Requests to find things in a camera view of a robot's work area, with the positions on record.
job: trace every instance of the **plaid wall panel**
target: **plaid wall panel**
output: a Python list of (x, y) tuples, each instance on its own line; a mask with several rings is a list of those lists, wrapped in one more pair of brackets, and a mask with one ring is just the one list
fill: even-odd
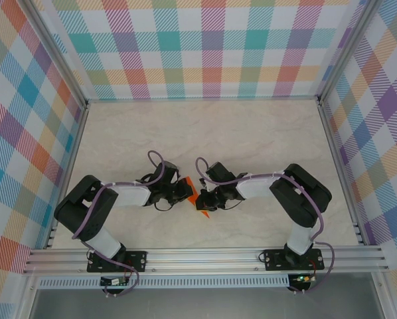
[(360, 0), (358, 7), (355, 9), (355, 12), (353, 13), (352, 19), (349, 21), (349, 24), (347, 25), (346, 31), (342, 36), (342, 39), (340, 40), (339, 44), (337, 45), (336, 51), (333, 55), (333, 57), (330, 60), (330, 64), (327, 67), (325, 73), (324, 73), (324, 77), (321, 81), (321, 83), (318, 86), (317, 89), (317, 95), (320, 95), (325, 83), (327, 83), (327, 79), (331, 74), (331, 71), (333, 70), (334, 66), (336, 65), (337, 61), (339, 60), (339, 57), (342, 55), (343, 53), (343, 49), (345, 47), (345, 44), (347, 43), (347, 41), (349, 40), (349, 38), (352, 35), (352, 31), (355, 28), (355, 26), (357, 25), (358, 20), (360, 19), (365, 5), (367, 4), (368, 0)]
[(365, 230), (384, 248), (397, 292), (397, 0), (383, 2), (327, 113)]
[(54, 0), (45, 9), (50, 0), (35, 1), (86, 94), (101, 100), (313, 96), (357, 4)]
[(0, 0), (0, 319), (39, 248), (80, 107), (15, 0)]

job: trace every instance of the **red wire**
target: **red wire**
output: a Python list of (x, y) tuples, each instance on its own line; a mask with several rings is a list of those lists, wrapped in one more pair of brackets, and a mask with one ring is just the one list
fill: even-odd
[(315, 262), (312, 259), (309, 259), (309, 261), (313, 265), (313, 277), (315, 277), (315, 274), (317, 273), (317, 265), (315, 264)]
[[(132, 266), (132, 262), (129, 260), (127, 261), (127, 264), (129, 266)], [(127, 271), (127, 268), (125, 268), (125, 274), (124, 274), (125, 280), (126, 280), (126, 271)], [(127, 279), (129, 280), (131, 278), (131, 276), (132, 276), (132, 270), (131, 270), (131, 273), (129, 274), (129, 277)]]

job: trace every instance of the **cable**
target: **cable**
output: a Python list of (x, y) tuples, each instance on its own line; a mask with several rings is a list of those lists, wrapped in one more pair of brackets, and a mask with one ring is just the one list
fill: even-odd
[(150, 156), (151, 153), (154, 153), (154, 154), (157, 154), (157, 155), (160, 155), (160, 154), (157, 153), (156, 151), (153, 151), (153, 150), (147, 152), (147, 157), (148, 157), (148, 159), (149, 159), (150, 162), (153, 164), (153, 166), (157, 168), (157, 164), (153, 161), (153, 159), (152, 159), (151, 156)]
[(315, 261), (313, 261), (312, 259), (308, 259), (308, 260), (313, 265), (313, 275), (312, 275), (312, 277), (315, 277), (315, 275), (317, 274), (317, 265), (315, 264)]
[(308, 290), (302, 290), (302, 291), (300, 291), (299, 289), (297, 289), (297, 288), (295, 288), (295, 287), (290, 287), (290, 288), (293, 289), (294, 291), (302, 292), (302, 293), (304, 293), (304, 294), (305, 294), (305, 291), (306, 291), (306, 293), (311, 292), (311, 291), (314, 291), (315, 289), (317, 289), (318, 287), (320, 287), (320, 286), (327, 280), (327, 278), (329, 277), (331, 271), (332, 271), (333, 268), (334, 268), (335, 252), (334, 252), (333, 246), (331, 246), (329, 243), (324, 243), (323, 241), (315, 241), (315, 244), (317, 244), (317, 245), (325, 245), (325, 246), (328, 246), (328, 247), (330, 248), (330, 250), (331, 250), (331, 263), (330, 263), (330, 267), (329, 267), (329, 269), (327, 270), (327, 272), (325, 273), (324, 277), (321, 279), (321, 281), (319, 281), (315, 286), (309, 288)]
[(265, 263), (265, 261), (263, 261), (260, 257), (264, 254), (265, 252), (261, 252), (260, 254), (259, 254), (259, 256), (258, 256), (258, 259), (259, 259), (259, 261), (261, 262), (261, 263)]
[[(137, 286), (137, 285), (139, 284), (139, 273), (137, 272), (137, 270), (136, 270), (135, 268), (133, 268), (133, 267), (131, 267), (131, 266), (128, 266), (128, 265), (126, 265), (126, 264), (119, 263), (118, 261), (113, 261), (112, 259), (110, 259), (110, 258), (104, 256), (104, 255), (103, 255), (102, 253), (100, 253), (99, 251), (96, 251), (93, 247), (91, 247), (90, 245), (88, 245), (87, 243), (85, 243), (85, 242), (83, 242), (83, 241), (82, 241), (82, 244), (84, 244), (85, 246), (87, 246), (91, 251), (93, 251), (93, 252), (94, 252), (97, 256), (99, 256), (101, 259), (104, 259), (105, 261), (108, 261), (109, 263), (118, 265), (118, 266), (120, 266), (120, 267), (124, 267), (124, 268), (126, 268), (127, 270), (130, 270), (131, 272), (134, 272), (134, 273), (137, 275), (137, 278), (136, 278), (135, 282), (133, 283), (133, 285), (132, 285), (131, 287), (129, 287), (129, 288), (123, 290), (121, 293), (119, 293), (119, 294), (117, 294), (117, 295), (114, 295), (114, 294), (113, 294), (112, 296), (114, 296), (114, 297), (123, 296), (124, 294), (127, 294), (128, 292), (131, 292), (131, 291), (135, 288), (135, 286)], [(107, 294), (107, 296), (110, 294), (110, 293), (107, 291), (107, 286), (104, 287), (104, 292)]]
[[(109, 188), (109, 187), (114, 186), (114, 185), (116, 185), (116, 186), (117, 185), (129, 185), (129, 186), (139, 186), (139, 187), (150, 186), (150, 185), (153, 185), (154, 183), (158, 182), (163, 177), (163, 174), (165, 173), (165, 160), (163, 159), (163, 156), (159, 152), (156, 152), (154, 150), (150, 150), (150, 151), (147, 152), (147, 157), (149, 158), (150, 162), (155, 167), (157, 167), (157, 165), (151, 159), (151, 154), (156, 154), (160, 158), (160, 162), (161, 162), (162, 166), (161, 166), (161, 171), (160, 171), (159, 176), (157, 176), (157, 178), (154, 179), (153, 181), (148, 181), (147, 183), (136, 183), (136, 182), (132, 183), (130, 181), (120, 181), (120, 182), (116, 182), (116, 183), (107, 183), (107, 184), (103, 185), (98, 190), (97, 194), (95, 195), (94, 199), (92, 200), (91, 206), (89, 207), (88, 212), (86, 213), (86, 216), (85, 216), (82, 224), (80, 224), (78, 230), (73, 234), (72, 239), (78, 238), (79, 234), (82, 232), (82, 230), (84, 229), (86, 223), (88, 222), (89, 218), (91, 217), (92, 211), (94, 210), (94, 207), (97, 204), (98, 198), (100, 197), (100, 195), (102, 194), (102, 192), (106, 188)], [(135, 268), (133, 268), (131, 266), (128, 266), (128, 265), (125, 265), (125, 264), (122, 264), (122, 263), (119, 263), (117, 261), (113, 261), (112, 259), (104, 256), (102, 253), (96, 251), (93, 247), (91, 247), (87, 243), (85, 243), (83, 241), (82, 241), (82, 243), (85, 246), (87, 246), (90, 250), (94, 251), (97, 256), (99, 256), (100, 258), (104, 259), (105, 261), (108, 261), (109, 263), (112, 263), (112, 264), (115, 264), (115, 265), (118, 265), (118, 266), (125, 267), (126, 269), (130, 270), (131, 272), (134, 272), (137, 275), (137, 278), (136, 278), (134, 284), (131, 287), (129, 287), (129, 288), (123, 290), (121, 293), (119, 293), (118, 294), (119, 296), (123, 296), (124, 294), (127, 294), (128, 292), (132, 291), (135, 286), (138, 285), (138, 283), (139, 283), (139, 273), (137, 272), (137, 270)], [(107, 287), (104, 287), (104, 291), (106, 292), (106, 294), (108, 296), (109, 292), (107, 291)]]
[(158, 182), (158, 181), (163, 177), (163, 174), (165, 173), (165, 165), (164, 165), (165, 160), (163, 159), (162, 155), (160, 155), (159, 152), (156, 152), (156, 151), (154, 151), (154, 150), (148, 151), (147, 156), (148, 156), (148, 158), (150, 159), (151, 163), (152, 163), (154, 166), (155, 166), (155, 163), (154, 163), (154, 161), (151, 159), (151, 156), (150, 156), (150, 154), (152, 154), (152, 153), (153, 153), (153, 154), (156, 154), (157, 156), (159, 156), (160, 161), (161, 161), (161, 163), (162, 163), (162, 168), (161, 168), (161, 171), (160, 171), (159, 176), (158, 176), (156, 179), (154, 179), (153, 181), (148, 181), (147, 183), (136, 183), (136, 182), (133, 183), (133, 182), (131, 182), (131, 181), (118, 181), (118, 182), (116, 182), (116, 183), (107, 183), (107, 184), (105, 184), (103, 187), (101, 187), (101, 188), (98, 190), (97, 194), (95, 195), (94, 199), (93, 199), (92, 202), (91, 202), (91, 206), (90, 206), (90, 208), (88, 209), (88, 212), (86, 213), (86, 216), (85, 216), (85, 218), (84, 218), (84, 221), (82, 222), (82, 224), (80, 224), (78, 230), (73, 234), (72, 239), (78, 238), (79, 234), (83, 231), (83, 229), (84, 229), (86, 223), (88, 222), (89, 218), (91, 217), (91, 214), (92, 214), (92, 211), (94, 210), (95, 205), (97, 204), (98, 198), (100, 198), (102, 192), (103, 192), (105, 189), (107, 189), (107, 188), (109, 188), (109, 187), (111, 187), (111, 186), (126, 186), (126, 185), (128, 185), (128, 186), (140, 186), (140, 187), (143, 187), (143, 186), (150, 186), (150, 185), (152, 185), (152, 184)]
[(241, 204), (241, 202), (243, 202), (243, 201), (239, 201), (237, 204), (235, 204), (235, 205), (232, 206), (232, 207), (229, 207), (229, 208), (221, 208), (221, 209), (223, 209), (224, 211), (229, 211), (230, 209), (233, 209), (233, 208), (236, 208), (237, 206), (239, 206), (239, 204)]
[(318, 219), (319, 219), (319, 230), (313, 234), (313, 236), (311, 237), (311, 240), (313, 241), (315, 238), (317, 238), (317, 236), (319, 234), (321, 234), (324, 230), (324, 220), (323, 220), (323, 216), (321, 214), (321, 211), (319, 210), (317, 204), (314, 202), (314, 200), (312, 199), (312, 197), (306, 192), (306, 190), (300, 186), (294, 179), (292, 179), (289, 176), (286, 176), (284, 174), (280, 174), (280, 173), (267, 173), (267, 174), (256, 174), (256, 175), (251, 175), (251, 176), (247, 176), (247, 177), (242, 177), (242, 178), (238, 178), (238, 179), (234, 179), (232, 181), (224, 181), (224, 182), (217, 182), (217, 181), (213, 181), (210, 178), (208, 178), (204, 173), (202, 173), (202, 171), (199, 168), (199, 161), (203, 161), (204, 164), (206, 165), (206, 167), (209, 167), (209, 164), (207, 163), (207, 161), (202, 158), (202, 157), (198, 157), (196, 159), (196, 170), (198, 172), (198, 174), (205, 180), (208, 181), (209, 183), (213, 183), (215, 185), (229, 185), (229, 184), (233, 184), (233, 183), (238, 183), (239, 181), (246, 181), (248, 179), (254, 179), (254, 178), (260, 178), (260, 177), (280, 177), (280, 178), (284, 178), (285, 180), (289, 181), (290, 183), (292, 183), (296, 188), (298, 188), (298, 190), (300, 190), (302, 192), (302, 194), (304, 194), (304, 196), (306, 197), (306, 199), (310, 202), (310, 204), (312, 205), (312, 208), (314, 208), (315, 212), (317, 213)]
[[(238, 183), (239, 181), (245, 181), (245, 180), (247, 180), (247, 179), (260, 178), (260, 177), (280, 177), (280, 178), (284, 178), (285, 180), (287, 180), (287, 181), (289, 181), (290, 183), (292, 183), (296, 188), (298, 188), (298, 190), (300, 190), (300, 191), (302, 192), (302, 194), (304, 194), (304, 196), (305, 196), (306, 199), (310, 202), (310, 204), (312, 205), (312, 208), (314, 208), (315, 212), (316, 212), (317, 215), (318, 215), (318, 219), (319, 219), (319, 230), (318, 230), (315, 234), (313, 234), (313, 236), (311, 237), (311, 241), (314, 241), (315, 238), (317, 238), (317, 236), (323, 232), (323, 230), (324, 230), (324, 219), (323, 219), (323, 216), (322, 216), (321, 211), (319, 210), (317, 204), (314, 202), (314, 200), (312, 199), (312, 197), (306, 192), (306, 190), (305, 190), (302, 186), (300, 186), (300, 185), (299, 185), (294, 179), (292, 179), (291, 177), (286, 176), (286, 175), (284, 175), (284, 174), (280, 174), (280, 173), (267, 173), (267, 174), (257, 174), (257, 175), (251, 175), (251, 176), (243, 177), (243, 178), (238, 178), (238, 179), (235, 179), (235, 180), (233, 180), (233, 181), (217, 182), (217, 181), (213, 181), (213, 180), (209, 179), (204, 173), (202, 173), (202, 171), (201, 171), (200, 168), (199, 168), (199, 163), (198, 163), (199, 161), (203, 161), (203, 162), (204, 162), (204, 164), (206, 165), (206, 169), (209, 168), (209, 164), (207, 163), (207, 161), (206, 161), (204, 158), (202, 158), (202, 157), (198, 157), (198, 158), (196, 159), (196, 170), (197, 170), (198, 174), (199, 174), (205, 181), (208, 181), (209, 183), (213, 183), (213, 184), (215, 184), (215, 185), (229, 185), (229, 184), (233, 184), (233, 183)], [(319, 287), (324, 281), (326, 281), (326, 279), (328, 278), (328, 276), (330, 275), (330, 273), (331, 273), (331, 271), (333, 270), (333, 267), (334, 267), (335, 252), (334, 252), (333, 246), (331, 246), (329, 243), (324, 243), (324, 242), (322, 242), (322, 241), (320, 241), (320, 242), (315, 241), (315, 244), (317, 244), (317, 245), (326, 245), (326, 246), (328, 246), (328, 247), (330, 248), (331, 254), (332, 254), (332, 257), (331, 257), (331, 264), (330, 264), (330, 267), (329, 267), (327, 273), (324, 275), (323, 279), (322, 279), (317, 285), (315, 285), (314, 287), (308, 289), (308, 291), (310, 291), (310, 290), (315, 290), (315, 289), (316, 289), (317, 287)]]
[[(86, 259), (87, 259), (88, 261), (91, 261), (91, 259), (90, 259), (90, 254), (95, 253), (94, 248), (92, 248), (92, 250), (91, 250), (90, 246), (88, 246), (86, 243), (84, 243), (84, 242), (81, 242), (81, 243), (88, 247), (88, 250), (86, 251)], [(132, 270), (129, 270), (131, 273), (129, 274), (128, 277), (126, 277), (126, 272), (127, 272), (127, 271), (128, 271), (128, 268), (125, 268), (125, 271), (124, 271), (124, 273), (123, 273), (123, 279), (125, 280), (125, 282), (128, 282), (128, 281), (131, 279), (131, 276), (132, 276)]]
[(168, 209), (160, 209), (160, 208), (157, 207), (156, 204), (157, 203), (154, 203), (154, 208), (156, 208), (156, 210), (158, 210), (158, 211), (170, 211), (172, 209), (172, 207), (173, 207), (173, 205), (171, 205), (170, 208), (168, 208)]

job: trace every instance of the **marble surface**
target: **marble surface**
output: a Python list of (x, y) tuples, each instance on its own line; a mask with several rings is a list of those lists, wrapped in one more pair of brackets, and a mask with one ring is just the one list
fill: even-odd
[[(179, 166), (199, 188), (194, 162), (222, 162), (234, 174), (268, 173), (298, 163), (333, 194), (318, 237), (357, 245), (351, 218), (315, 102), (233, 100), (93, 104), (74, 166), (72, 189), (85, 175), (132, 181), (154, 171), (148, 150)], [(274, 197), (247, 200), (210, 219), (184, 201), (168, 212), (153, 207), (112, 209), (105, 226), (126, 247), (274, 247), (289, 237), (291, 220)], [(80, 248), (58, 226), (53, 248)]]

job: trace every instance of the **orange paper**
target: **orange paper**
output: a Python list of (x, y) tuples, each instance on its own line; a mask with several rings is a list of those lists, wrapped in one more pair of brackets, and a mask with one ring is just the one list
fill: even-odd
[[(193, 195), (188, 197), (188, 200), (190, 201), (190, 203), (192, 203), (194, 205), (194, 207), (196, 207), (196, 199), (199, 196), (199, 194), (197, 193), (196, 188), (194, 187), (193, 181), (191, 181), (191, 178), (189, 176), (187, 176), (186, 179), (187, 179), (188, 185), (190, 185), (191, 188), (193, 189)], [(210, 218), (207, 211), (201, 211), (201, 212), (203, 213), (204, 216), (206, 216), (207, 218)]]

